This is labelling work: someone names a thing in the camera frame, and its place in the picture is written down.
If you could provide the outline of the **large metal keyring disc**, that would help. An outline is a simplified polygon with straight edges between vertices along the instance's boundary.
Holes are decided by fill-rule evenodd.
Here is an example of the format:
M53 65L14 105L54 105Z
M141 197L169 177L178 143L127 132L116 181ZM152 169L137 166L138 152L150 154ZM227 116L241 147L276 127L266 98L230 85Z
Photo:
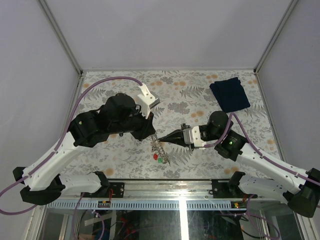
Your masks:
M151 142L151 150L153 154L157 154L158 158L162 158L162 163L160 164L168 164L170 165L170 160L168 154L165 152L164 147L162 146L161 142L159 141L159 138L157 134L152 134L150 136Z

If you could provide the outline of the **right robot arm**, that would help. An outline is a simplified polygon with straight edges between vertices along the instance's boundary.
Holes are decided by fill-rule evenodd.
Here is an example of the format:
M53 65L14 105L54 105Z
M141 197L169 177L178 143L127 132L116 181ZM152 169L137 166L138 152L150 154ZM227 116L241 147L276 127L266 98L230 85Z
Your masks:
M239 134L232 130L235 116L233 112L215 111L207 124L191 127L183 123L180 129L159 140L191 150L214 148L221 157L256 169L267 177L237 171L228 182L229 194L236 198L247 194L274 199L295 213L312 218L320 203L319 170L296 167L257 148L245 131Z

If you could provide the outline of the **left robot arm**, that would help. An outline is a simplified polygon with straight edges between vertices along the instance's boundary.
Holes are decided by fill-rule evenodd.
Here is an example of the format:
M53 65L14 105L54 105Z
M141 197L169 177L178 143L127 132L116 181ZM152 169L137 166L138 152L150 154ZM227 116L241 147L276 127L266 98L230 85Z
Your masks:
M139 94L137 100L125 93L107 99L100 108L80 113L70 123L67 133L53 156L39 169L40 158L29 167L16 167L13 175L23 180L22 201L47 205L61 196L83 195L85 198L107 198L110 183L102 171L84 175L67 175L62 170L82 153L110 135L130 133L142 141L155 134L151 109L160 102L152 93Z

